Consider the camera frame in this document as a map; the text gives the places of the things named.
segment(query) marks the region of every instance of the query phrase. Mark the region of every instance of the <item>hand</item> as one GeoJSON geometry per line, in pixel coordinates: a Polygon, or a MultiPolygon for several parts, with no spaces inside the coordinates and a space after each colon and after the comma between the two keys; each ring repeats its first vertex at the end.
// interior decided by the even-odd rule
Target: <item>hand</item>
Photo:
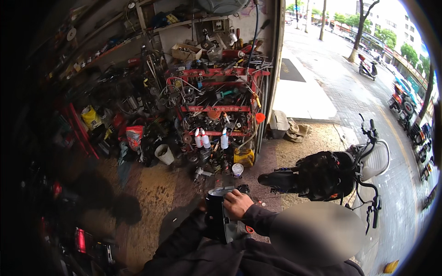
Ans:
{"type": "Polygon", "coordinates": [[[245,212],[253,205],[253,201],[248,195],[241,193],[237,189],[233,189],[231,193],[227,193],[224,199],[224,207],[230,213],[230,219],[240,220],[245,212]]]}

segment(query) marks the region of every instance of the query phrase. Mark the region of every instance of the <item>black jacket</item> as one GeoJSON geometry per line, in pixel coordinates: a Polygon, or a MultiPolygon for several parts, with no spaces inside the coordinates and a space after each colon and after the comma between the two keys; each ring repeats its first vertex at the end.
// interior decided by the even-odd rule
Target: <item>black jacket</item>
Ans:
{"type": "MultiPolygon", "coordinates": [[[[350,260],[328,267],[298,265],[279,256],[271,244],[251,238],[197,250],[206,227],[204,215],[195,209],[158,247],[153,259],[144,265],[141,275],[235,276],[240,270],[245,276],[364,276],[361,268],[350,260]]],[[[276,215],[252,205],[242,221],[256,233],[268,236],[276,215]]]]}

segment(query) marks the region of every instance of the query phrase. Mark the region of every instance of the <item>white spray bottle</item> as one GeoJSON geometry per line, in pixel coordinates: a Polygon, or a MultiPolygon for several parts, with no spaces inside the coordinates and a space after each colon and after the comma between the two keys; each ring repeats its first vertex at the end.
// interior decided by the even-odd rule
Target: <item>white spray bottle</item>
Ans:
{"type": "Polygon", "coordinates": [[[202,145],[205,148],[210,148],[210,140],[209,137],[206,135],[206,132],[204,131],[204,129],[200,129],[200,132],[201,132],[202,145]]]}
{"type": "Polygon", "coordinates": [[[202,147],[201,136],[199,135],[198,128],[195,130],[195,143],[196,143],[196,147],[202,147]]]}
{"type": "Polygon", "coordinates": [[[224,128],[221,135],[221,148],[227,149],[229,147],[229,137],[227,136],[227,128],[224,128]]]}

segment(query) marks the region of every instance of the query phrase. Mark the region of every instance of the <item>street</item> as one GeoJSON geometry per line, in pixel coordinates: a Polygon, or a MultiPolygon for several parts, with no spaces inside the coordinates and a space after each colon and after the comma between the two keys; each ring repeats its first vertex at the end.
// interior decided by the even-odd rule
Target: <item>street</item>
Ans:
{"type": "MultiPolygon", "coordinates": [[[[345,59],[351,53],[352,42],[327,31],[324,31],[324,41],[320,41],[320,28],[311,25],[306,34],[301,21],[299,28],[301,30],[296,29],[296,21],[285,26],[282,57],[284,51],[289,51],[314,74],[337,110],[334,119],[353,129],[360,143],[366,142],[366,136],[361,132],[359,113],[366,123],[370,118],[374,119],[380,137],[390,147],[389,170],[372,178],[383,203],[379,212],[377,254],[370,261],[363,254],[355,256],[366,275],[379,275],[387,263],[404,261],[413,247],[427,214],[421,211],[421,204],[431,189],[427,183],[421,183],[412,143],[397,122],[398,115],[387,104],[393,92],[394,75],[383,65],[377,66],[375,81],[360,75],[359,58],[356,56],[355,64],[345,59]]],[[[358,53],[367,57],[369,62],[373,60],[367,52],[359,50],[358,53]]]]}

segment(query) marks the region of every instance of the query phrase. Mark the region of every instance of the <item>white bucket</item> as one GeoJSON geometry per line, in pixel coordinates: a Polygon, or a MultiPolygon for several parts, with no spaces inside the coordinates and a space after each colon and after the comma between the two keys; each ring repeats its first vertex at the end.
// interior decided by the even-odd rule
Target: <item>white bucket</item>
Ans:
{"type": "Polygon", "coordinates": [[[240,176],[244,171],[244,166],[239,164],[239,163],[235,163],[232,166],[232,172],[234,176],[240,176]]]}
{"type": "Polygon", "coordinates": [[[175,160],[172,151],[167,144],[158,146],[155,150],[155,156],[158,157],[159,160],[163,161],[163,163],[166,165],[172,164],[172,162],[175,160]]]}

